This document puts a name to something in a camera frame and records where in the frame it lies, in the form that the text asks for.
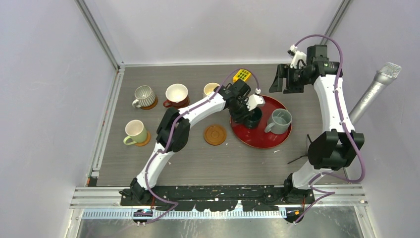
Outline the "dark green cup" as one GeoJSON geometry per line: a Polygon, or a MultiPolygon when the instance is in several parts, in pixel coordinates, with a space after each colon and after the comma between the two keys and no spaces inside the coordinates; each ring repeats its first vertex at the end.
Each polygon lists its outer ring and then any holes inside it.
{"type": "Polygon", "coordinates": [[[262,116],[263,114],[261,108],[254,108],[252,111],[250,111],[250,114],[243,120],[244,127],[248,129],[256,128],[259,125],[262,116]]]}

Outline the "yellow toy brick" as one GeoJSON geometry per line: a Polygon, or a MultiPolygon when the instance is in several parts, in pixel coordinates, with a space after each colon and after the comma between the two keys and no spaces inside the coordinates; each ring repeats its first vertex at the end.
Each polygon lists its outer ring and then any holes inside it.
{"type": "Polygon", "coordinates": [[[252,74],[248,70],[246,70],[246,69],[240,69],[233,76],[232,82],[235,83],[238,80],[241,80],[243,82],[247,82],[251,76],[252,76],[252,74]]]}

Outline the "cream mug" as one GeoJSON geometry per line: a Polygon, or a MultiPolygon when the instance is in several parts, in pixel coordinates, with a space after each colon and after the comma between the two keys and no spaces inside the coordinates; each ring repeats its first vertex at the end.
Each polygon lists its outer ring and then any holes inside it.
{"type": "Polygon", "coordinates": [[[203,97],[207,97],[209,95],[211,95],[214,92],[214,89],[216,89],[217,87],[219,87],[220,85],[218,83],[208,83],[205,85],[205,87],[203,88],[203,97]]]}

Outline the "dark ringed wooden coaster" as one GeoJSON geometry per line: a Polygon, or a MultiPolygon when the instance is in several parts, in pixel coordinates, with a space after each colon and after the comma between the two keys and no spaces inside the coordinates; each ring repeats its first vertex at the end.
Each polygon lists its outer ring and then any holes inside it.
{"type": "Polygon", "coordinates": [[[226,129],[219,125],[219,124],[213,124],[209,125],[204,130],[204,140],[209,145],[217,146],[222,144],[227,137],[226,129]]]}

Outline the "red round tray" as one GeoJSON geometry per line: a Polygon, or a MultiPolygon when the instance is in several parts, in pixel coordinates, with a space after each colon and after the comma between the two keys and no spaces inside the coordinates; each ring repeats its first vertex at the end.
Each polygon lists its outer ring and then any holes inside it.
{"type": "Polygon", "coordinates": [[[229,122],[233,133],[240,141],[254,148],[269,149],[287,140],[293,127],[290,124],[288,130],[283,134],[265,133],[266,123],[272,112],[276,109],[286,109],[286,107],[273,97],[266,95],[262,95],[262,97],[265,100],[265,105],[260,107],[262,110],[262,119],[256,128],[248,129],[242,124],[235,123],[231,118],[229,122]]]}

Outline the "white bowl cup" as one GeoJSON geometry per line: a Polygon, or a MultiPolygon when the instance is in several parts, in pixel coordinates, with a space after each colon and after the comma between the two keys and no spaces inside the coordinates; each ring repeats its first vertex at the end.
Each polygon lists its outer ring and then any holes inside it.
{"type": "MultiPolygon", "coordinates": [[[[172,102],[182,102],[186,98],[189,98],[188,96],[188,88],[183,84],[172,84],[170,85],[165,92],[166,100],[170,100],[172,102]]],[[[163,106],[165,108],[168,108],[167,102],[163,102],[163,106]]]]}

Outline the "black microphone tripod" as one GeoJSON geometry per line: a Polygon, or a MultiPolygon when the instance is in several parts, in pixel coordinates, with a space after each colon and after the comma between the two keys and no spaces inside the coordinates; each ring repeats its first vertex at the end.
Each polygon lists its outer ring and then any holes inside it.
{"type": "Polygon", "coordinates": [[[306,135],[306,147],[305,147],[306,150],[305,150],[305,152],[303,153],[303,155],[300,155],[299,157],[287,162],[287,164],[289,165],[289,164],[291,164],[291,163],[293,163],[293,162],[295,162],[295,161],[297,161],[301,158],[307,157],[308,152],[309,152],[309,147],[312,143],[313,143],[313,140],[312,140],[311,136],[309,134],[307,134],[306,135]]]}

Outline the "grey ribbed cup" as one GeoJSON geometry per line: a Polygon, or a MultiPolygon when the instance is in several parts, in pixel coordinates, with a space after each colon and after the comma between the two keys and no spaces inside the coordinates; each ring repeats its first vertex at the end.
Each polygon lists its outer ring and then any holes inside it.
{"type": "Polygon", "coordinates": [[[134,97],[132,106],[140,108],[151,105],[155,101],[156,95],[150,86],[142,85],[135,90],[134,97]]]}

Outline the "light wooden coaster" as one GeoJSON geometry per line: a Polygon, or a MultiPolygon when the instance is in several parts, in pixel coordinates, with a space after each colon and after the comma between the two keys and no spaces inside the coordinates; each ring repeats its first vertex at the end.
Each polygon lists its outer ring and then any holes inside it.
{"type": "Polygon", "coordinates": [[[145,146],[145,145],[147,145],[149,143],[150,139],[151,139],[151,134],[150,134],[149,131],[147,131],[147,137],[146,137],[146,139],[143,142],[138,142],[138,143],[135,143],[134,145],[136,145],[136,146],[145,146]]]}

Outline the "pale green cup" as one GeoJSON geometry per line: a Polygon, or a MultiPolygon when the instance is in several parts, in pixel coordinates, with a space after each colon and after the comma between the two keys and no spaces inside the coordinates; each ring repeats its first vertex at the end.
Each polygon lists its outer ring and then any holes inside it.
{"type": "Polygon", "coordinates": [[[138,142],[143,142],[147,137],[147,130],[140,120],[131,120],[125,126],[125,133],[127,136],[123,139],[125,145],[133,145],[138,142]]]}

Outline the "silver microphone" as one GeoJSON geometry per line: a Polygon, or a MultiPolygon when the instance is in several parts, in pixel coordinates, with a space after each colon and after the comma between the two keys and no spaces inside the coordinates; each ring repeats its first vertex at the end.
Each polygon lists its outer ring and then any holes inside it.
{"type": "Polygon", "coordinates": [[[355,125],[361,119],[375,99],[378,98],[380,93],[397,79],[401,69],[401,66],[395,63],[387,62],[376,72],[370,86],[366,89],[364,94],[360,97],[349,113],[349,119],[352,125],[355,125]]]}

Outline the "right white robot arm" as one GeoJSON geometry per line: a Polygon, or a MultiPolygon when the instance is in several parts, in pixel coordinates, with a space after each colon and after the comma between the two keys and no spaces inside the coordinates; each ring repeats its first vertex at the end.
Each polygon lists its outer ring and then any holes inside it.
{"type": "Polygon", "coordinates": [[[313,45],[306,53],[292,45],[288,50],[292,60],[277,66],[270,93],[302,93],[312,85],[320,103],[322,134],[310,142],[307,162],[284,181],[283,198],[296,203],[311,192],[311,185],[323,175],[350,166],[365,142],[348,116],[342,95],[343,73],[340,62],[330,61],[326,45],[313,45]]]}

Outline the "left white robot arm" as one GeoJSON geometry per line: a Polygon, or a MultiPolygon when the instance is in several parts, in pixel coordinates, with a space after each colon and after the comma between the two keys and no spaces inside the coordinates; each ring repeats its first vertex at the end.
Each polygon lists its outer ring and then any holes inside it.
{"type": "Polygon", "coordinates": [[[130,183],[133,199],[147,205],[152,198],[152,188],[169,159],[182,150],[189,139],[190,129],[206,117],[229,110],[231,119],[242,123],[265,103],[261,87],[257,85],[251,94],[250,86],[238,80],[227,86],[220,85],[214,91],[185,108],[170,107],[166,110],[158,128],[153,152],[142,171],[130,183]]]}

